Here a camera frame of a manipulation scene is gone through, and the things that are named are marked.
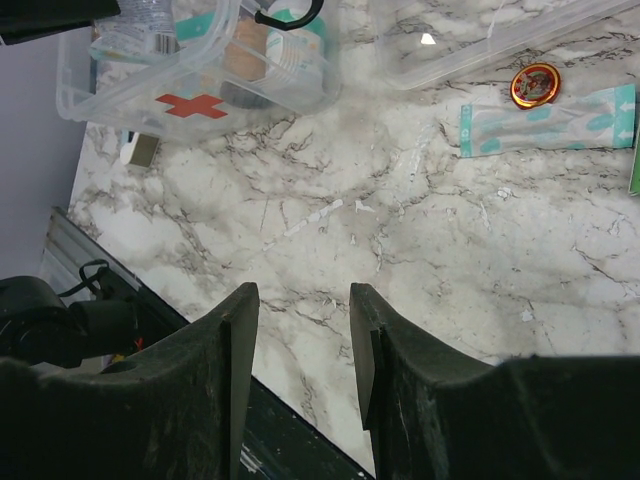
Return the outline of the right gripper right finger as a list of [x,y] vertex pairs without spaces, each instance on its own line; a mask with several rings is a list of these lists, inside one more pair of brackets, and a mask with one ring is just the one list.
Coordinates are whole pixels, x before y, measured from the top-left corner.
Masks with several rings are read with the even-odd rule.
[[635,479],[639,360],[531,356],[489,365],[350,289],[362,424],[380,479]]

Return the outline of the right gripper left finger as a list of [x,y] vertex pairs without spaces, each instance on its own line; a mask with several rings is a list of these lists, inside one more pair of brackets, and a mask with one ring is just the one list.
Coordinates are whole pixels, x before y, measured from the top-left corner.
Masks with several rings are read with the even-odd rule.
[[96,374],[1,361],[5,479],[233,479],[257,334],[245,283],[199,320]]

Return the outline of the small green box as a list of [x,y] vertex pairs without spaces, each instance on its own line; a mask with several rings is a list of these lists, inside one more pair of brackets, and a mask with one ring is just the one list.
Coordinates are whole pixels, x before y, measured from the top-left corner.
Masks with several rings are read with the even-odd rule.
[[634,146],[634,158],[628,187],[630,196],[640,195],[640,127],[637,127]]

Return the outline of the brown orange-cap medicine bottle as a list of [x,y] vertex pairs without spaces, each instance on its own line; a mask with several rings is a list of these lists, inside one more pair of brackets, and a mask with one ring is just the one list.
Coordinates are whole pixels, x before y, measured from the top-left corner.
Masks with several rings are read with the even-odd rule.
[[[257,24],[250,14],[242,13],[238,18],[233,41],[225,49],[225,69],[248,82],[261,80],[266,74],[266,63],[251,50],[264,56],[268,30]],[[241,86],[224,82],[220,96],[232,106],[243,109],[265,109],[270,102],[264,97],[250,92]]]

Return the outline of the clear first aid box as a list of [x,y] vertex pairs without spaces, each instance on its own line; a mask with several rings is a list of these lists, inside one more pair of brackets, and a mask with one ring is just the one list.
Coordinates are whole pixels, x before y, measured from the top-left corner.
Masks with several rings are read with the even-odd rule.
[[[326,22],[323,86],[320,91],[285,85],[269,67],[288,72],[266,55],[261,80],[248,82],[224,66],[225,49],[233,41],[242,13],[265,10],[265,1],[171,1],[179,51],[151,65],[95,60],[90,52],[97,38],[92,26],[65,33],[59,43],[56,103],[68,120],[104,124],[155,137],[181,141],[208,139],[292,114],[311,115],[337,97],[336,5],[324,1]],[[220,96],[224,82],[258,94],[270,102],[265,109],[243,109]]]

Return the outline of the teal patterned sachet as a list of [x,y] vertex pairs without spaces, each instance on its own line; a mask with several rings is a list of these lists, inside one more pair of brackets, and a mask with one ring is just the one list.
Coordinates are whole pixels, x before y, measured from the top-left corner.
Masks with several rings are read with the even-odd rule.
[[627,84],[530,110],[468,104],[460,113],[460,156],[511,151],[633,146],[636,86]]

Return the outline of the small red balm tin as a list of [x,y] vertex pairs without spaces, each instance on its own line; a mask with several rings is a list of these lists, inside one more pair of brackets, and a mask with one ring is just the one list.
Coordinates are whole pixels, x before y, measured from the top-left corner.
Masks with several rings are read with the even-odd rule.
[[510,97],[522,110],[553,103],[562,86],[559,70],[548,63],[534,63],[521,69],[512,79]]

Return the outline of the white green-label bottle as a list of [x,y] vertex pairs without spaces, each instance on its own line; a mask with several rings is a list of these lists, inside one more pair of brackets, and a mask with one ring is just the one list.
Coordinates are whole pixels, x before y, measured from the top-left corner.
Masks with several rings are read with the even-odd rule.
[[288,72],[281,79],[280,71],[269,67],[268,73],[275,75],[285,85],[320,91],[323,86],[324,47],[326,22],[318,14],[306,26],[282,32],[270,29],[266,40],[266,58]]

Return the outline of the clear box lid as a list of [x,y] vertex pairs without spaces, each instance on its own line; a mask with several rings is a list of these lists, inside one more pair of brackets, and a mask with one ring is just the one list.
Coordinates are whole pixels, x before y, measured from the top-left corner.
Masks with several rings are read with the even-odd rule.
[[386,80],[414,90],[451,80],[598,20],[637,1],[371,1]]

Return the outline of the silver teal-header packet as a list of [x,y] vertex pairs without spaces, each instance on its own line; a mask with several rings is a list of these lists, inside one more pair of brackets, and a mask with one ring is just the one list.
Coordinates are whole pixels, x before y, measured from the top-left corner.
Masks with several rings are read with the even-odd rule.
[[89,52],[95,60],[151,65],[178,52],[172,2],[118,1],[120,13],[95,23]]

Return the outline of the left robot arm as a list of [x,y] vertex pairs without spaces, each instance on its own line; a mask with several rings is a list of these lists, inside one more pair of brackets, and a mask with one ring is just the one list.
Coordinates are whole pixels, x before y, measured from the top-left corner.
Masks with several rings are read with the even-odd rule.
[[33,276],[3,279],[1,355],[71,369],[85,359],[140,351],[135,303],[100,284],[111,272],[107,261],[90,261],[79,269],[80,282],[62,293]]

